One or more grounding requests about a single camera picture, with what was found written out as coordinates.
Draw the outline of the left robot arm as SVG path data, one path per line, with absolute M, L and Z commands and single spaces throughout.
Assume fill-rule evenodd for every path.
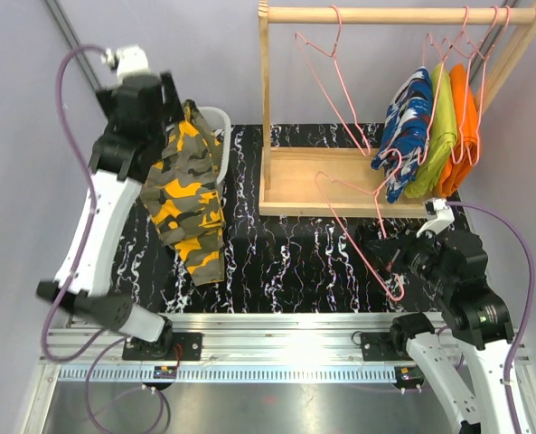
M 174 349 L 169 321 L 110 290 L 111 267 L 129 211 L 166 144 L 166 129 L 184 119 L 170 72 L 131 73 L 96 94 L 107 125 L 83 166 L 88 192 L 67 257 L 36 295 L 61 310 L 142 340 L 164 359 Z

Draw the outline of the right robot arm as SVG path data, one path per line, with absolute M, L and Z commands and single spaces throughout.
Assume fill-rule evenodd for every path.
M 470 231 L 436 236 L 407 228 L 368 241 L 374 266 L 412 275 L 431 286 L 442 318 L 458 342 L 472 383 L 465 384 L 448 361 L 435 327 L 422 313 L 396 317 L 389 348 L 410 358 L 437 396 L 455 433 L 529 433 L 531 426 L 508 356 L 516 336 L 509 309 L 493 292 L 485 271 L 488 256 Z

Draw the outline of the camouflage yellow trousers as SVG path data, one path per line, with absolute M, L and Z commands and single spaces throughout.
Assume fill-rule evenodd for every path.
M 140 200 L 160 241 L 183 262 L 196 286 L 224 280 L 224 215 L 218 176 L 222 143 L 196 103 L 169 131 L 161 158 L 148 173 Z

